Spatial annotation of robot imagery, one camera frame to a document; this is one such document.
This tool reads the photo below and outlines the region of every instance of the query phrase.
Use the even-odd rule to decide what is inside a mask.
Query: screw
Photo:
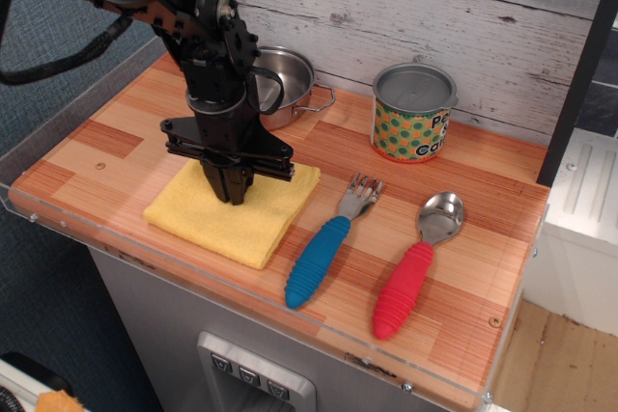
[[[502,320],[500,320],[500,317],[490,317],[490,325],[493,328],[500,328],[500,325],[502,325]]]

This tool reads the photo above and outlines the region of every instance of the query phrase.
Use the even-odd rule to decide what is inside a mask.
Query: blue fork handle
[[[339,247],[350,231],[351,220],[336,216],[316,233],[296,260],[286,285],[286,305],[296,309],[309,301],[328,272]]]

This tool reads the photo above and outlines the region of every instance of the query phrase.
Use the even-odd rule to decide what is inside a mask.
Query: black robotic arm
[[[258,38],[240,19],[236,0],[87,1],[120,14],[105,35],[106,43],[120,36],[133,19],[151,24],[161,37],[183,72],[186,100],[195,115],[161,123],[168,136],[168,151],[200,160],[221,201],[243,203],[254,174],[292,178],[292,147],[267,132],[260,122],[261,114],[272,114],[281,104],[283,83],[276,73],[254,67],[260,54]],[[41,68],[31,73],[37,79],[47,77]],[[24,73],[19,76],[23,82],[3,82],[36,80],[28,81]],[[270,108],[260,107],[256,76],[280,85],[279,98]]]

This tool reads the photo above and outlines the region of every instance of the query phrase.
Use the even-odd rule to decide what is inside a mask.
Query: stainless steel pot
[[[316,83],[316,72],[311,62],[298,52],[285,47],[260,47],[262,55],[254,66],[276,72],[283,81],[284,96],[279,109],[272,115],[261,115],[262,125],[267,130],[275,130],[293,123],[305,111],[322,111],[331,106],[336,95],[334,89]],[[279,85],[272,79],[256,76],[260,107],[268,109],[279,94]],[[319,106],[309,106],[311,90],[314,86],[330,89],[330,102]]]

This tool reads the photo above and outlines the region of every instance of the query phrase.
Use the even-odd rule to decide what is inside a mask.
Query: yellow towel
[[[144,209],[144,219],[226,258],[262,269],[320,180],[295,164],[291,182],[256,176],[244,203],[219,201],[197,160],[190,160]]]

